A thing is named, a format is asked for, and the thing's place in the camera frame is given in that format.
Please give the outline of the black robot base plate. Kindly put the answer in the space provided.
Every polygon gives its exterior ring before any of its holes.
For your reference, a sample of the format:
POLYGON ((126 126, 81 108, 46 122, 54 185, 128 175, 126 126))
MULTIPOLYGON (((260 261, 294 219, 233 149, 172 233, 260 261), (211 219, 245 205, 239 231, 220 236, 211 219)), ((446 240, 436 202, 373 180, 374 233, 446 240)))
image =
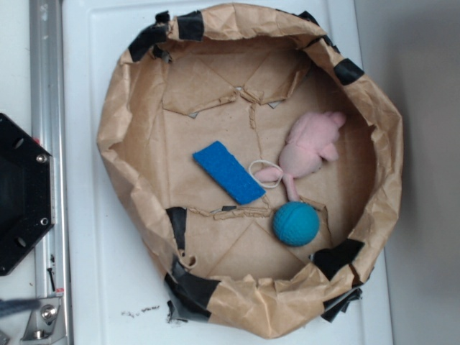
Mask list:
POLYGON ((52 156, 1 114, 1 276, 9 275, 53 226, 52 156))

